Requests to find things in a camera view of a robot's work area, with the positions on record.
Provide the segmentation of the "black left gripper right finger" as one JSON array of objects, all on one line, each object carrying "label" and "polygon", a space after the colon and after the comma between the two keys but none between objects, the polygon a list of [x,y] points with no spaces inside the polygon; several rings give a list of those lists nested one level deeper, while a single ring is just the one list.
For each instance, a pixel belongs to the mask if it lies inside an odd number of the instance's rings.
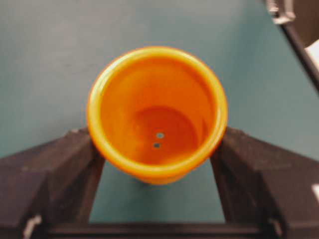
[{"label": "black left gripper right finger", "polygon": [[319,163],[228,127],[210,158],[224,217],[285,239],[319,236]]}]

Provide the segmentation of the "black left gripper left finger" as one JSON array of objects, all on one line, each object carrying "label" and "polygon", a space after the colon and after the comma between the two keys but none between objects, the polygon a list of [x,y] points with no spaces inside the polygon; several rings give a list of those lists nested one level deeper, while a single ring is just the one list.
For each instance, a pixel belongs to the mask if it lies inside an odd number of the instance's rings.
[{"label": "black left gripper left finger", "polygon": [[1,158],[1,238],[25,238],[33,219],[88,223],[103,166],[86,128]]}]

